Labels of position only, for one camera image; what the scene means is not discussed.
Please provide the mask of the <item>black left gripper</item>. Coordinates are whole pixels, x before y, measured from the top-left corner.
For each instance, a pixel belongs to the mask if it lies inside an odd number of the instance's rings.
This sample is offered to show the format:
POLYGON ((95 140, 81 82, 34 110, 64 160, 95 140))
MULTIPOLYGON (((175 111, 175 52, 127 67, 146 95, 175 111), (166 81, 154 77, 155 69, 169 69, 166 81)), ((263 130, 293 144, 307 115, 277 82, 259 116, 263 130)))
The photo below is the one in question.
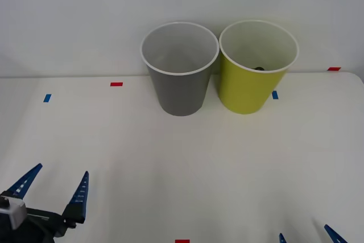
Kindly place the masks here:
MULTIPOLYGON (((43 165, 38 163, 25 173, 8 190, 6 197, 24 198, 32 182, 43 165)), ((35 220, 53 237, 63 237, 68 229, 75 229, 77 224, 83 224, 86 219, 86 204, 89 188, 89 172, 86 171, 74 192, 70 202, 65 207, 63 216, 54 212, 27 208, 28 219, 35 220)))

